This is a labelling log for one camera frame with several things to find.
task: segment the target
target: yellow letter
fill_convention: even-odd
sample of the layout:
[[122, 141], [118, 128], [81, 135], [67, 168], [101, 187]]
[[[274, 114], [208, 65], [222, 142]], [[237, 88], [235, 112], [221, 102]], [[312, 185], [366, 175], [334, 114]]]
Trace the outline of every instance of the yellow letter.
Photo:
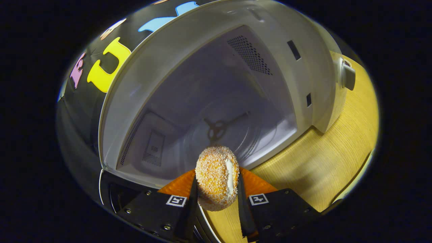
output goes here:
[[120, 40], [120, 37], [117, 37], [109, 43], [103, 52], [103, 55], [109, 52], [117, 57], [118, 66], [115, 68], [114, 72], [111, 74], [105, 72], [101, 66], [99, 66], [101, 60], [97, 60], [87, 76], [87, 82], [93, 82], [93, 84], [104, 93], [108, 92], [108, 88], [110, 87], [115, 75], [123, 65], [124, 61], [126, 61], [126, 58], [130, 55], [130, 50], [118, 42], [118, 40]]

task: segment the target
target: wooden table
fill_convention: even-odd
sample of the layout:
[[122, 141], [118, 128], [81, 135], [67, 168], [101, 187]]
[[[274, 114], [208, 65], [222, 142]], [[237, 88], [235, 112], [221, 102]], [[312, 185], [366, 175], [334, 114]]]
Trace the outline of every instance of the wooden table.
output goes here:
[[[342, 114], [322, 134], [309, 128], [279, 154], [251, 171], [277, 189], [291, 188], [321, 212], [361, 169], [378, 138], [378, 102], [365, 69], [348, 57], [356, 84], [348, 90]], [[246, 243], [238, 218], [238, 201], [219, 212], [204, 211], [222, 243]]]

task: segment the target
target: cream filling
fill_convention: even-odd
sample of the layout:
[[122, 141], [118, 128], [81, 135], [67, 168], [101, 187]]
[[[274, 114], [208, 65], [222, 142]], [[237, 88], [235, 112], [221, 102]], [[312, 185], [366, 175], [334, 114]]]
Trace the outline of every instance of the cream filling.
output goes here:
[[231, 196], [234, 191], [234, 179], [232, 177], [233, 165], [232, 165], [232, 161], [229, 159], [226, 159], [225, 163], [226, 163], [226, 170], [228, 171], [228, 181], [227, 181], [228, 194], [229, 196]]

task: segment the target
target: wooden surface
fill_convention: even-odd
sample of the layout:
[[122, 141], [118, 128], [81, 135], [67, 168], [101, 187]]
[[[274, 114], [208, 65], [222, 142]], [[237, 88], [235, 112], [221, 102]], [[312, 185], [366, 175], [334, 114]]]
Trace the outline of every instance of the wooden surface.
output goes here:
[[[342, 114], [333, 126], [325, 134], [309, 128], [279, 154], [251, 170], [279, 190], [291, 188], [319, 212], [361, 169], [378, 138], [373, 85], [363, 67], [342, 57], [356, 70], [356, 84], [353, 91], [347, 91]], [[222, 243], [247, 242], [241, 235], [237, 200], [225, 210], [204, 213]]]

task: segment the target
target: dark background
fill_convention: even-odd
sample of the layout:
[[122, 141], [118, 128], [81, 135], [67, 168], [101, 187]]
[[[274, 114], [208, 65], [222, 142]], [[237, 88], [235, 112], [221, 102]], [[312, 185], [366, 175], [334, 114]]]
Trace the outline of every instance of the dark background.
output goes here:
[[[7, 1], [2, 5], [6, 178], [1, 242], [151, 242], [105, 212], [74, 182], [54, 131], [55, 102], [71, 55], [146, 1]], [[426, 10], [421, 1], [290, 1], [345, 40], [379, 94], [380, 146], [361, 185], [333, 212], [287, 241], [427, 238]]]

